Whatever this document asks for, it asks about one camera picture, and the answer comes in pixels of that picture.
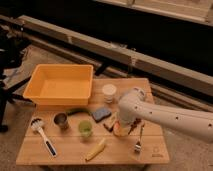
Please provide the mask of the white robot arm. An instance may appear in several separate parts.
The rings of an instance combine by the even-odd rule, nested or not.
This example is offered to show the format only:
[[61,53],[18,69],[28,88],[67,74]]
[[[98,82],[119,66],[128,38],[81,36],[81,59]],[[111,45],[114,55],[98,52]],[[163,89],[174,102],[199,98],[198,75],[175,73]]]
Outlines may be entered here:
[[156,105],[145,101],[144,92],[134,87],[118,100],[118,121],[122,127],[136,118],[168,127],[188,136],[213,143],[213,113]]

